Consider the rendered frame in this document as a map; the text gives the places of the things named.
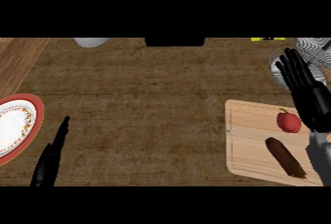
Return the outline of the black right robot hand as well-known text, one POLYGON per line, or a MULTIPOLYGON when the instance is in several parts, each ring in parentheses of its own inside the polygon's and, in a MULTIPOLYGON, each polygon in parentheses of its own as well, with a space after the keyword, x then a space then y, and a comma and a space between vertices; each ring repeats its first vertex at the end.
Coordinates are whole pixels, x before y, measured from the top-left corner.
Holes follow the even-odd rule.
POLYGON ((305 126, 315 132, 331 132, 331 91, 315 79, 299 51, 286 48, 275 66, 290 89, 295 107, 305 126))

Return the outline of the red bell pepper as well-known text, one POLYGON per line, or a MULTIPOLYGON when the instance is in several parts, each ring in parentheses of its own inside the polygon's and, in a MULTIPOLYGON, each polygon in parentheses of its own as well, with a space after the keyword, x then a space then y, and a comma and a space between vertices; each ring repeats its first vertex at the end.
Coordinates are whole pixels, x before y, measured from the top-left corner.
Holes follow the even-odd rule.
POLYGON ((277 125, 286 133, 298 133, 302 129, 302 120, 283 108, 277 115, 277 125))

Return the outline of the pale wooden cutting board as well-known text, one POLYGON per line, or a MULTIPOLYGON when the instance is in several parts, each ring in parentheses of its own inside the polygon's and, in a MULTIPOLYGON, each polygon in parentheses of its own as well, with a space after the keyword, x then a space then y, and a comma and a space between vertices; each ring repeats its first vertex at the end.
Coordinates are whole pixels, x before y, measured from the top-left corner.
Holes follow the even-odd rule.
POLYGON ((309 128, 302 125, 298 133, 286 133, 277 125, 283 109, 298 114, 296 108, 250 101, 228 100, 225 103, 227 166, 233 174, 274 181, 290 186, 323 186, 306 154, 309 128), (292 152, 306 175, 287 175, 265 140, 274 137, 292 152))

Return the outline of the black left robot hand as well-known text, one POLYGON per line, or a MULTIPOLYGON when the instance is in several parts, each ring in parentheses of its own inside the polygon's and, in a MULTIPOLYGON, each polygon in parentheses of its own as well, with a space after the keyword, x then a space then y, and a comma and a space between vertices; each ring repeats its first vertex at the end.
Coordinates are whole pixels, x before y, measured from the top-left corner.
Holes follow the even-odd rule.
POLYGON ((46 145, 37 160, 30 184, 33 187, 52 187, 55 185, 61 162, 61 151, 69 134, 69 122, 70 117, 67 116, 64 122, 60 125, 54 143, 46 145))

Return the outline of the white rounded object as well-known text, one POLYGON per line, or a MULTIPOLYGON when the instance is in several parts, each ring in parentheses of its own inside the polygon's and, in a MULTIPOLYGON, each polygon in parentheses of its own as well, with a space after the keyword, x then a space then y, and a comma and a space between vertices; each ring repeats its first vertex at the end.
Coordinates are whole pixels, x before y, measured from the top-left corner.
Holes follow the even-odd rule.
POLYGON ((103 46, 110 38, 74 38, 77 44, 85 48, 94 48, 103 46))

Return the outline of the red rimmed white plate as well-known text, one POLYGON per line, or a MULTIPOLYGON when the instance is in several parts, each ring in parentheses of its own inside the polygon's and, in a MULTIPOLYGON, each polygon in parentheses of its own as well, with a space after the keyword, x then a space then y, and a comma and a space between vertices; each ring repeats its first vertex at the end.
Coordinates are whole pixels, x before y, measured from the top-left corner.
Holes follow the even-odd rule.
POLYGON ((14 94, 0 100, 0 166, 32 144, 45 121, 45 103, 35 94, 14 94))

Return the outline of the black rectangular appliance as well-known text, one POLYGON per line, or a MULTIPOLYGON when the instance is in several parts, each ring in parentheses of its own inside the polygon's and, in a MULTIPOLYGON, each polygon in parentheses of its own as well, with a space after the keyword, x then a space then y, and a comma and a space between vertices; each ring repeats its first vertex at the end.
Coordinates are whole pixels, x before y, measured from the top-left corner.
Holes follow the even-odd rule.
POLYGON ((147 46, 203 46, 204 38, 145 38, 147 46))

